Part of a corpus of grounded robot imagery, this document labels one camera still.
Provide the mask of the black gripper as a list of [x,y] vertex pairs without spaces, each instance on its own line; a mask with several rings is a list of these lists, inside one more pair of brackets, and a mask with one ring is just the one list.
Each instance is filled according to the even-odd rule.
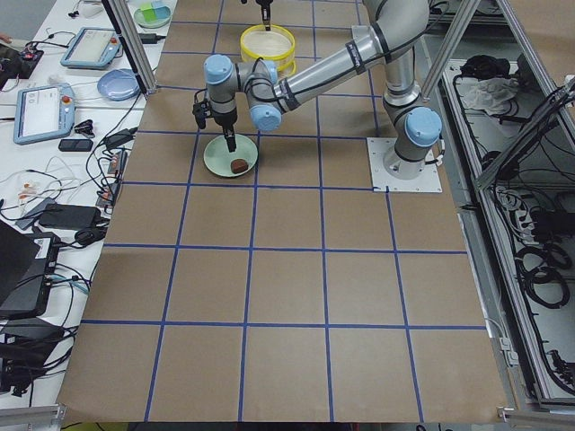
[[256,0],[256,4],[261,7],[261,18],[265,31],[271,30],[270,6],[273,0]]
[[237,108],[235,98],[224,102],[213,101],[209,98],[194,101],[192,114],[199,129],[205,129],[206,120],[213,119],[222,128],[228,151],[230,153],[236,151],[234,124],[237,121]]

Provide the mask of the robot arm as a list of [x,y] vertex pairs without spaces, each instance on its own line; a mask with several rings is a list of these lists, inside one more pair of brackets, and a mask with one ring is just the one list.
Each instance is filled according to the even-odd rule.
[[412,180],[423,171],[430,148],[439,140],[439,115],[421,102],[415,79],[414,43],[429,24],[429,3],[366,1],[369,25],[334,54],[288,78],[278,79],[269,60],[235,63],[212,55],[204,63],[205,97],[195,100],[192,113],[199,128],[213,119],[221,128],[229,151],[236,148],[235,96],[246,96],[253,125],[262,132],[277,129],[283,114],[362,75],[376,65],[385,68],[384,107],[397,133],[384,158],[386,171]]

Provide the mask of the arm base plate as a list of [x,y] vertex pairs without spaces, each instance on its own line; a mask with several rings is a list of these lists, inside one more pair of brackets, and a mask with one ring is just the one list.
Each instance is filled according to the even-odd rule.
[[370,34],[370,27],[368,25],[352,25],[351,35],[354,40],[360,40],[368,37]]
[[367,153],[375,192],[441,193],[442,186],[430,148],[424,162],[407,163],[394,155],[395,138],[369,137]]

